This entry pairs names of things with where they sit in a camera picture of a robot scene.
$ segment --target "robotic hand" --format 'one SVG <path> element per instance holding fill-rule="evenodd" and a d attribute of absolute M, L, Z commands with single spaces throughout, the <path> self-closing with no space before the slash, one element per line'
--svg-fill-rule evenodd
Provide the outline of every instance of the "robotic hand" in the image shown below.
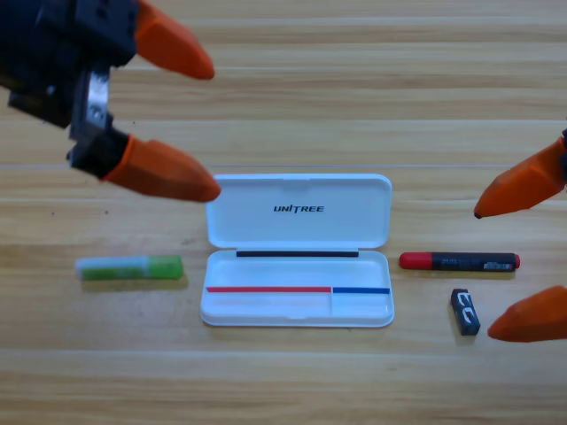
<path fill-rule="evenodd" d="M 490 217 L 533 206 L 557 195 L 567 183 L 567 130 L 543 151 L 496 177 L 475 207 Z M 488 329 L 502 341 L 531 343 L 567 339 L 567 288 L 554 286 L 513 304 Z"/>
<path fill-rule="evenodd" d="M 146 0 L 0 0 L 0 84 L 9 106 L 67 128 L 70 165 L 154 197 L 208 202 L 221 189 L 197 160 L 113 127 L 110 69 L 138 53 L 200 80 L 211 59 L 185 27 Z"/>

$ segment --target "blue line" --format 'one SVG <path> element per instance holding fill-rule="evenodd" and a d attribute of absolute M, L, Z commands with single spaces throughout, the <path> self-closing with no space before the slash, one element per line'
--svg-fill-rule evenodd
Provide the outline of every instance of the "blue line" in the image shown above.
<path fill-rule="evenodd" d="M 390 288 L 347 288 L 334 287 L 333 294 L 384 294 L 390 295 Z"/>

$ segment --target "green cap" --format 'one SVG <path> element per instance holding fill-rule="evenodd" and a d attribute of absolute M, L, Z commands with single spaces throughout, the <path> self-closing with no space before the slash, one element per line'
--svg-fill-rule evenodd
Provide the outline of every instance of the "green cap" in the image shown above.
<path fill-rule="evenodd" d="M 179 279 L 183 276 L 183 263 L 179 256 L 150 257 L 150 277 L 153 279 Z"/>

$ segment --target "wooden surface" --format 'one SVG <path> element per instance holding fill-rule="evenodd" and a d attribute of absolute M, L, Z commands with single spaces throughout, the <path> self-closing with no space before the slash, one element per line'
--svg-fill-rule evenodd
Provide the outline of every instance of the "wooden surface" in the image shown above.
<path fill-rule="evenodd" d="M 394 187 L 394 323 L 380 330 L 210 328 L 199 318 L 203 205 L 67 170 L 66 133 L 0 110 L 2 425 L 564 424 L 567 343 L 488 326 L 565 282 L 567 202 L 475 220 L 506 166 L 567 127 L 564 0 L 163 0 L 218 68 L 195 82 L 136 59 L 118 126 L 216 173 L 371 172 Z M 6 94 L 0 100 L 5 104 Z M 514 251 L 494 275 L 403 272 L 403 251 Z M 189 285 L 103 291 L 77 257 L 173 253 Z M 453 288 L 478 337 L 455 333 Z"/>

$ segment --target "black eraser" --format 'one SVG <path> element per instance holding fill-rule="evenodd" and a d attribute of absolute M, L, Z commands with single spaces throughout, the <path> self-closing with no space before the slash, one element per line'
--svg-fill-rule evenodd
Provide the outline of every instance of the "black eraser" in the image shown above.
<path fill-rule="evenodd" d="M 453 290 L 451 306 L 461 335 L 476 335 L 480 329 L 480 322 L 470 293 L 467 290 Z"/>

